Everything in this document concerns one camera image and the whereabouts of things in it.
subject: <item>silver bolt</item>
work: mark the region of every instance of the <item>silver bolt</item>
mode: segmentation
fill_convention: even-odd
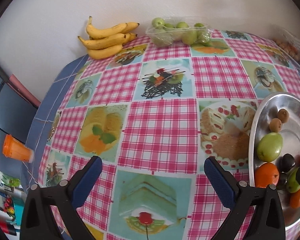
[[[240,180],[240,181],[239,181],[239,185],[240,185],[241,187],[246,187],[246,186],[248,185],[248,183],[245,182],[244,180]]]
[[[66,179],[63,179],[62,181],[59,182],[59,185],[60,185],[61,187],[64,187],[64,186],[66,186],[67,184],[68,184],[68,181],[67,181]]]
[[[276,189],[276,186],[275,186],[275,184],[270,184],[270,185],[269,185],[269,188],[270,188],[270,189]]]
[[[37,184],[33,184],[30,188],[31,188],[32,190],[35,190],[35,189],[37,189],[37,187],[38,187]]]

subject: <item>orange fruit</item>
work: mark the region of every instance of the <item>orange fruit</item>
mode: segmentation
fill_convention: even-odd
[[[266,188],[269,184],[277,185],[278,181],[279,171],[273,163],[262,164],[254,173],[256,187]]]
[[[300,189],[297,192],[291,194],[290,206],[292,208],[300,207]]]

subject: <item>silver plate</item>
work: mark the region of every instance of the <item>silver plate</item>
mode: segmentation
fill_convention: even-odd
[[[296,166],[300,165],[300,100],[289,93],[277,92],[266,97],[258,107],[254,116],[250,141],[249,141],[249,179],[250,185],[254,186],[254,171],[264,162],[257,156],[256,146],[263,136],[270,133],[269,122],[277,117],[280,109],[289,112],[289,121],[282,124],[280,134],[283,137],[283,147],[280,156],[273,161],[278,165],[281,157],[290,153],[295,157]],[[289,207],[290,194],[287,191],[278,190],[283,210],[285,228],[288,230],[300,221],[300,207]]]

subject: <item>tablecloth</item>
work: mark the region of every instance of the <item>tablecloth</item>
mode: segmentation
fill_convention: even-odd
[[[229,210],[204,160],[215,156],[249,181],[254,112],[272,92],[300,98],[298,71],[273,41],[218,30],[205,46],[157,48],[143,36],[113,57],[81,57],[60,72],[38,109],[26,142],[35,158],[23,167],[22,184],[56,185],[98,155],[103,172],[77,209],[96,239],[210,239]],[[146,232],[140,219],[149,216]],[[299,232],[300,224],[287,239]]]

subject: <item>checkered tablecloth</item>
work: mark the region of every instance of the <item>checkered tablecloth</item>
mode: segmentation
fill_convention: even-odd
[[[114,57],[103,60],[86,58],[83,67],[71,73],[74,80],[60,100],[58,110],[56,108],[55,119],[47,120],[53,127],[53,132],[50,132],[52,138],[42,148],[41,154],[36,151],[36,158],[41,158],[38,171],[35,173],[34,168],[31,170],[29,167],[28,170],[31,180],[45,187],[47,169],[53,162],[61,162],[62,178],[70,179],[91,156],[91,153],[82,153],[83,147],[79,145],[86,126],[85,119],[98,107],[108,113],[119,109],[123,120],[120,139],[111,154],[100,155],[104,163],[103,172],[84,206],[77,209],[83,221],[98,231],[98,240],[146,239],[143,233],[131,231],[129,234],[129,228],[123,226],[118,231],[121,227],[118,222],[117,202],[121,201],[118,194],[126,180],[135,174],[155,176],[171,187],[178,180],[185,181],[190,189],[188,195],[176,190],[177,207],[182,206],[177,208],[177,216],[182,214],[178,222],[149,236],[149,239],[211,239],[229,209],[222,206],[209,180],[199,169],[202,159],[198,102],[230,100],[258,105],[264,91],[258,90],[254,84],[256,79],[249,72],[251,64],[271,71],[283,91],[300,98],[300,76],[293,67],[296,63],[291,63],[292,59],[283,51],[281,53],[290,62],[289,65],[279,64],[272,58],[267,51],[280,49],[274,42],[246,33],[241,38],[232,38],[218,30],[213,32],[212,39],[223,42],[228,47],[227,54],[200,55],[182,43],[157,48],[144,36],[126,44],[125,51]],[[142,53],[130,62],[120,61],[125,53],[128,55],[140,48]],[[140,80],[147,68],[154,64],[164,67],[165,62],[171,65],[176,60],[184,64],[188,75],[182,95],[140,97]],[[80,93],[89,91],[90,96],[83,101],[75,99],[79,87],[88,84],[87,81],[91,81],[90,87]],[[49,129],[41,136],[48,137],[48,132]],[[119,178],[119,172],[126,178]],[[232,173],[237,180],[249,181],[247,169],[232,170]],[[52,211],[58,225],[65,228],[58,209],[53,207]],[[236,239],[242,239],[252,213],[251,208]],[[296,239],[299,232],[300,224],[286,232],[287,239]]]

